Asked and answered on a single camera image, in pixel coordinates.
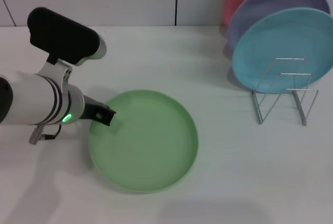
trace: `robotic arm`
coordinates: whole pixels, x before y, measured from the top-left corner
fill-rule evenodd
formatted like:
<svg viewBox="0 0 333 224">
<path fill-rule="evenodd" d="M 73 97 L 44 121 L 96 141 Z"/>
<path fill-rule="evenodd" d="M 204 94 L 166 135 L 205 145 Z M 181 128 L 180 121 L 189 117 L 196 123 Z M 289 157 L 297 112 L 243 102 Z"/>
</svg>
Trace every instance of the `robotic arm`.
<svg viewBox="0 0 333 224">
<path fill-rule="evenodd" d="M 0 74 L 0 124 L 36 125 L 31 144 L 55 138 L 43 134 L 45 125 L 91 119 L 109 126 L 115 111 L 68 84 L 72 67 L 63 62 L 82 65 L 87 59 L 100 59 L 105 42 L 95 31 L 46 8 L 29 14 L 28 28 L 31 44 L 49 56 L 37 74 Z"/>
</svg>

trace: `cable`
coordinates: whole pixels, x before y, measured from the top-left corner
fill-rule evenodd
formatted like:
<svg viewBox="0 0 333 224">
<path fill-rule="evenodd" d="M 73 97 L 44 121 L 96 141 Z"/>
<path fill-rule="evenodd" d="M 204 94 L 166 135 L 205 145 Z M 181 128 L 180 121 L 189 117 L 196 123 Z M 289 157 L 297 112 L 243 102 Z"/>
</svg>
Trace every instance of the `cable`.
<svg viewBox="0 0 333 224">
<path fill-rule="evenodd" d="M 54 140 L 59 135 L 60 131 L 61 131 L 61 124 L 59 124 L 57 133 L 55 133 L 54 135 L 42 134 L 40 140 Z"/>
</svg>

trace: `white tabletop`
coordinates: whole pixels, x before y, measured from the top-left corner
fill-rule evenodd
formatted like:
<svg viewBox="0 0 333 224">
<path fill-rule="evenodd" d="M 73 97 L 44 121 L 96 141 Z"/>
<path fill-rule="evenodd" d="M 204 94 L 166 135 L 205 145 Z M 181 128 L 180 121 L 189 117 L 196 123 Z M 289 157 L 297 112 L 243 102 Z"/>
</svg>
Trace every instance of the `white tabletop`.
<svg viewBox="0 0 333 224">
<path fill-rule="evenodd" d="M 93 29 L 107 55 L 74 67 L 70 83 L 100 101 L 132 89 L 179 101 L 198 129 L 194 168 L 167 191 L 131 194 L 93 167 L 89 121 L 36 146 L 28 144 L 33 127 L 0 126 L 1 224 L 333 222 L 332 72 L 312 86 L 319 94 L 307 127 L 290 95 L 258 125 L 250 93 L 230 72 L 219 27 Z M 0 28 L 1 70 L 39 71 L 47 53 L 29 37 L 27 28 Z"/>
</svg>

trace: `blue plate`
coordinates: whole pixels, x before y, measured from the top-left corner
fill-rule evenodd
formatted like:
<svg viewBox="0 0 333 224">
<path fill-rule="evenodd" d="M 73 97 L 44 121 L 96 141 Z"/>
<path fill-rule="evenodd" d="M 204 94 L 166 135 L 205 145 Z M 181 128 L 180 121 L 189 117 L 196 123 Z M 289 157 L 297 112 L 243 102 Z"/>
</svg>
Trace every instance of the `blue plate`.
<svg viewBox="0 0 333 224">
<path fill-rule="evenodd" d="M 245 0 L 235 12 L 228 28 L 228 44 L 234 49 L 244 33 L 259 20 L 284 9 L 310 7 L 330 13 L 326 0 Z"/>
<path fill-rule="evenodd" d="M 275 58 L 305 58 L 303 73 L 312 82 L 333 66 L 333 18 L 312 8 L 291 8 L 270 15 L 254 24 L 240 39 L 233 54 L 233 70 L 238 80 L 256 89 L 264 72 Z M 267 92 L 280 73 L 301 73 L 303 61 L 279 60 L 257 89 Z M 286 88 L 303 88 L 309 77 L 280 76 L 272 93 Z"/>
</svg>

